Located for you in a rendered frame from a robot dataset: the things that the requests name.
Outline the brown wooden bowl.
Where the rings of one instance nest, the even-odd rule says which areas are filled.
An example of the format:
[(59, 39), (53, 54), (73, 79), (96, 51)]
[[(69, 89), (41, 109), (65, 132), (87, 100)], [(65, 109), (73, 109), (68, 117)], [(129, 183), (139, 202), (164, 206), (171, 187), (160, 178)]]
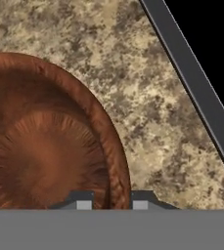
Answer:
[(76, 192), (96, 209), (127, 209), (130, 176), (97, 98), (61, 67), (0, 53), (0, 209), (49, 209)]

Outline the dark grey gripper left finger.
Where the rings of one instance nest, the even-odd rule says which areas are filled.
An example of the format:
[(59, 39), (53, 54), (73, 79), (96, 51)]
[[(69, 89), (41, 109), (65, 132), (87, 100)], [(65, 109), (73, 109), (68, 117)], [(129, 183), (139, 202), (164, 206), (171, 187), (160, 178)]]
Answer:
[(64, 201), (51, 206), (51, 209), (73, 209), (73, 210), (92, 210), (94, 192), (90, 190), (72, 191)]

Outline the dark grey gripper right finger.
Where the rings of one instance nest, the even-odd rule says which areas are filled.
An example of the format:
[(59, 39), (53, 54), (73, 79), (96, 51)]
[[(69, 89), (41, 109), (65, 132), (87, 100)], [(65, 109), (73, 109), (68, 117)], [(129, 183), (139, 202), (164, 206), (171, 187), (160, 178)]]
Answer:
[(130, 206), (132, 210), (176, 210), (175, 206), (160, 201), (152, 190), (133, 190), (131, 192)]

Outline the dark grey counter edge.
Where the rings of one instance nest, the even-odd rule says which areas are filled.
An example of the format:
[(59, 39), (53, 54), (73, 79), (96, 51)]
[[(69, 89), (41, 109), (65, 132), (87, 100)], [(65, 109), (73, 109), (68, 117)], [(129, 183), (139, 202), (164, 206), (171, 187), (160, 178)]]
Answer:
[(139, 0), (224, 161), (224, 106), (163, 0)]

